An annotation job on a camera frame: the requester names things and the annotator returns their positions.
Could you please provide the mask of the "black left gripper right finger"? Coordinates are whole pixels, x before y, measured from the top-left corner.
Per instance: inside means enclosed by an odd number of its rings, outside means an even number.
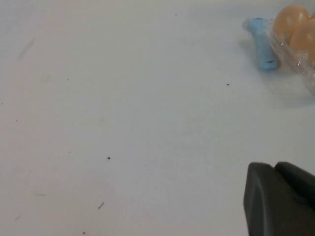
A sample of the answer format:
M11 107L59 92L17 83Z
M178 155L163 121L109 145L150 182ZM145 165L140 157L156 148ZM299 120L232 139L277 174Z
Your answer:
M314 175L289 162L278 162L275 169L300 196L306 199L315 198Z

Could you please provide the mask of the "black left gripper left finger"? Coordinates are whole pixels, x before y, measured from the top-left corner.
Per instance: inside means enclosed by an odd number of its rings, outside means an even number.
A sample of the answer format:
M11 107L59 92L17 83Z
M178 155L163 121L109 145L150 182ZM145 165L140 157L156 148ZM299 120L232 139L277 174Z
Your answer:
M315 199L300 196L275 166L248 166L243 206L251 236L313 236Z

